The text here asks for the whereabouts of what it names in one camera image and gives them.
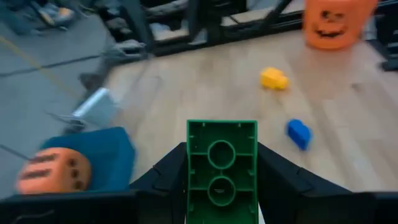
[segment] green lego brick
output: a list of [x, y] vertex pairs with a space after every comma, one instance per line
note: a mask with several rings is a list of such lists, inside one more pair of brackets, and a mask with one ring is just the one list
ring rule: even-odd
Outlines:
[[187, 224], [258, 223], [257, 122], [188, 120]]

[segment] cable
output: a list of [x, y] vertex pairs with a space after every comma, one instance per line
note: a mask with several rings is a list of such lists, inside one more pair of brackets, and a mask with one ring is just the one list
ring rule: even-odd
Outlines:
[[26, 161], [29, 161], [29, 160], [30, 160], [29, 157], [27, 157], [27, 156], [21, 154], [20, 152], [17, 152], [17, 151], [15, 151], [15, 150], [13, 150], [13, 149], [11, 149], [10, 147], [7, 147], [7, 146], [5, 146], [5, 145], [3, 145], [3, 144], [0, 144], [0, 148], [3, 149], [3, 150], [6, 151], [6, 152], [8, 152], [8, 153], [10, 153], [10, 154], [12, 154], [12, 155], [18, 157], [18, 158], [20, 158], [20, 159], [23, 159], [23, 160], [26, 160]]
[[31, 218], [31, 219], [36, 219], [36, 218], [43, 218], [43, 217], [46, 217], [46, 216], [48, 216], [48, 215], [51, 215], [51, 214], [54, 214], [55, 213], [55, 211], [54, 210], [49, 210], [49, 211], [47, 211], [47, 212], [45, 212], [45, 213], [42, 213], [42, 214], [28, 214], [28, 215], [19, 215], [11, 224], [18, 224], [18, 222], [20, 221], [20, 220], [23, 220], [23, 219], [27, 219], [27, 218]]
[[232, 15], [229, 15], [228, 17], [229, 17], [232, 21], [234, 21], [235, 23], [240, 24], [240, 22], [239, 22], [237, 19], [235, 19], [235, 17], [233, 17]]

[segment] person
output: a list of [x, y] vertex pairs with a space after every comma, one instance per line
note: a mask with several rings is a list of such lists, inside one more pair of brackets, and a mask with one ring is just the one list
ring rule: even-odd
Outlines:
[[3, 21], [17, 35], [35, 34], [35, 30], [27, 21], [17, 16], [6, 1], [0, 0], [0, 21]]
[[24, 0], [19, 5], [10, 7], [6, 0], [0, 0], [0, 21], [3, 21], [17, 35], [40, 34], [28, 21], [19, 17], [14, 11], [24, 6], [33, 9], [29, 17], [39, 18], [50, 27], [61, 27], [69, 25], [75, 18], [75, 12], [65, 7], [58, 7], [47, 0]]

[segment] black metal frame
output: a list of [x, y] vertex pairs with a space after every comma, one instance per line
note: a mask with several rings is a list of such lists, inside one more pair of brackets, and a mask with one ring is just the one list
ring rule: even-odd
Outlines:
[[[190, 33], [186, 36], [156, 41], [154, 40], [154, 35], [152, 34], [151, 29], [149, 28], [149, 23], [145, 18], [145, 14], [142, 12], [140, 7], [136, 6], [137, 2], [130, 0], [122, 0], [121, 2], [129, 12], [130, 17], [136, 23], [136, 26], [140, 27], [140, 29], [138, 29], [139, 35], [141, 37], [140, 40], [147, 44], [149, 51], [157, 57], [189, 50], [202, 49], [205, 47], [212, 47], [220, 44], [227, 44], [240, 40], [262, 37], [265, 35], [300, 30], [302, 28], [303, 11], [295, 11], [285, 14], [282, 13], [282, 11], [292, 2], [292, 0], [280, 0], [275, 8], [265, 15], [263, 19], [243, 22], [228, 27], [222, 27], [220, 25], [219, 18], [215, 18], [214, 15], [199, 10], [201, 5], [207, 6], [207, 0], [190, 0], [190, 6], [193, 6], [188, 8], [187, 14], [194, 15], [194, 18], [188, 16], [188, 21], [196, 26], [197, 24], [201, 25], [194, 28], [189, 27]], [[397, 0], [381, 1], [377, 6], [375, 14], [385, 14], [395, 7], [398, 7]], [[192, 44], [192, 39], [194, 36], [196, 36], [197, 32], [201, 28], [206, 29], [208, 33], [207, 42]], [[239, 33], [239, 35], [226, 35], [228, 33]]]
[[390, 42], [398, 42], [398, 34], [394, 31], [398, 29], [396, 23], [398, 19], [398, 1], [384, 0], [379, 3], [374, 14], [376, 15], [376, 38], [367, 40], [367, 42], [383, 56], [386, 61], [381, 63], [384, 71], [398, 70], [398, 58], [391, 55], [397, 55], [398, 46], [389, 47]]
[[[0, 223], [184, 224], [187, 170], [182, 142], [125, 192], [14, 196], [0, 201]], [[257, 195], [267, 224], [398, 221], [397, 192], [350, 192], [261, 143]]]

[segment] lego stud tube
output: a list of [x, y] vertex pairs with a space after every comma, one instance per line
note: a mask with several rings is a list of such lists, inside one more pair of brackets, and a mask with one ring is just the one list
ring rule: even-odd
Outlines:
[[235, 149], [228, 141], [215, 141], [208, 148], [208, 160], [217, 169], [231, 167], [235, 161], [235, 157]]
[[217, 176], [210, 181], [207, 194], [213, 204], [220, 207], [227, 206], [235, 199], [234, 182], [228, 177]]

